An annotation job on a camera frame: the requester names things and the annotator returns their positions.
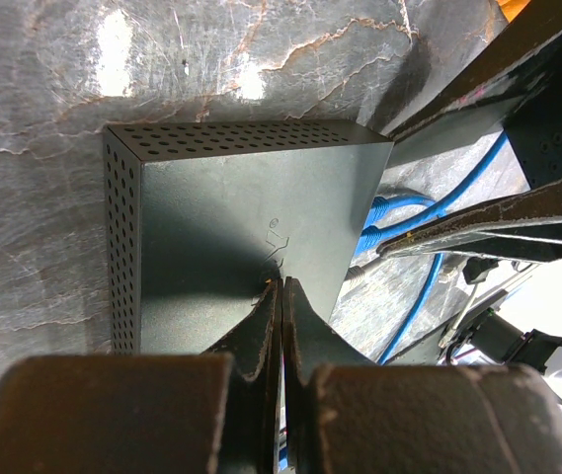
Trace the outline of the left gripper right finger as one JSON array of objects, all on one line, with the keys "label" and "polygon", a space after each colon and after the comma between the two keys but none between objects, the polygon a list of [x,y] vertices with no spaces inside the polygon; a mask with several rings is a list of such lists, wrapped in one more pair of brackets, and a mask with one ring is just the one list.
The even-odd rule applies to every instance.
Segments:
[{"label": "left gripper right finger", "polygon": [[562,411],[523,364],[379,365],[282,297],[287,456],[298,473],[562,473]]}]

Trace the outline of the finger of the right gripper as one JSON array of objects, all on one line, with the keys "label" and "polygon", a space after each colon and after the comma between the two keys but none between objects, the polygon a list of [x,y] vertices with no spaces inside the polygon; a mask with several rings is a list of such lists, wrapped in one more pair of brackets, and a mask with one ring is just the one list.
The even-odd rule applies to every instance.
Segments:
[{"label": "finger of the right gripper", "polygon": [[562,1],[530,1],[435,98],[391,130],[394,143],[472,143],[532,91],[562,47]]},{"label": "finger of the right gripper", "polygon": [[550,263],[562,259],[562,179],[467,207],[377,247],[381,258],[448,253]]}]

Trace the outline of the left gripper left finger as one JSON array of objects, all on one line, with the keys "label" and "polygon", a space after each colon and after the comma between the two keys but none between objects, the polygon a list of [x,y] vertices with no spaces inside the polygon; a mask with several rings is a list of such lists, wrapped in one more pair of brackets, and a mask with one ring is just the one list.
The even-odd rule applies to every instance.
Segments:
[{"label": "left gripper left finger", "polygon": [[199,355],[47,355],[0,379],[0,473],[274,473],[281,285]]}]

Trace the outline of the dark grey network switch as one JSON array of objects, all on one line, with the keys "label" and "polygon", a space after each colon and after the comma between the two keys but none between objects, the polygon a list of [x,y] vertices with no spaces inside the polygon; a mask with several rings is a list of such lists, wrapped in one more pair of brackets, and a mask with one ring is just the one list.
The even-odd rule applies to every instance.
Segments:
[{"label": "dark grey network switch", "polygon": [[113,353],[200,353],[277,278],[329,317],[391,151],[343,119],[106,126]]}]

